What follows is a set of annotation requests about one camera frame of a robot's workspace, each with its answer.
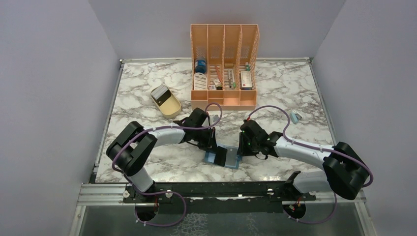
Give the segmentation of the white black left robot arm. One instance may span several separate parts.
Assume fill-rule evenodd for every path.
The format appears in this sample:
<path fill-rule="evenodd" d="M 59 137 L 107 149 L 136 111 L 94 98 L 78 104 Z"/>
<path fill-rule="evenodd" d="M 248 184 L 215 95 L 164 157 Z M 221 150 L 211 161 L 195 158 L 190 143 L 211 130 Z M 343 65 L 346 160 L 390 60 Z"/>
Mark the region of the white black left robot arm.
<path fill-rule="evenodd" d="M 199 149 L 216 151 L 214 126 L 204 125 L 208 121 L 208 113 L 200 108 L 194 109 L 188 117 L 160 127 L 146 128 L 132 121 L 108 146 L 106 155 L 111 159 L 112 167 L 136 187 L 136 196 L 148 202 L 153 199 L 155 189 L 144 165 L 152 150 L 195 141 Z"/>

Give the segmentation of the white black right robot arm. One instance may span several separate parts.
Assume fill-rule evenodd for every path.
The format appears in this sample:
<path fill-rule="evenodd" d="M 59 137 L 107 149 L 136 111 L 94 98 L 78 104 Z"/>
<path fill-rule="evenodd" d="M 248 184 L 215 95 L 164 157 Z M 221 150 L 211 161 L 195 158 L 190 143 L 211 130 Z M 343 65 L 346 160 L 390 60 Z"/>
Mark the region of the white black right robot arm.
<path fill-rule="evenodd" d="M 295 140 L 280 132 L 268 134 L 256 121 L 244 120 L 240 127 L 238 154 L 265 157 L 285 157 L 319 168 L 316 172 L 296 171 L 285 181 L 283 193 L 296 200 L 309 192 L 333 191 L 353 200 L 370 177 L 367 166 L 356 152 L 344 142 L 322 146 Z"/>

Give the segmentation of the teal leather card holder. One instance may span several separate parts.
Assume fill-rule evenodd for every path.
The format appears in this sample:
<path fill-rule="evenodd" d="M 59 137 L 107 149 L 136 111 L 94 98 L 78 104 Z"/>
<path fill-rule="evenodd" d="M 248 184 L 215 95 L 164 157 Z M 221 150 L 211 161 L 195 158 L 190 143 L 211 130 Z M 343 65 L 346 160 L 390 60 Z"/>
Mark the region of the teal leather card holder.
<path fill-rule="evenodd" d="M 223 147 L 227 149 L 227 158 L 226 158 L 226 163 L 225 163 L 224 168 L 237 169 L 241 161 L 241 156 L 237 154 L 238 148 L 226 146 L 222 144 L 219 144 L 218 147 Z M 206 151 L 204 162 L 216 165 L 213 162 L 214 158 L 215 158 L 215 151 L 212 151 L 212 150 Z"/>

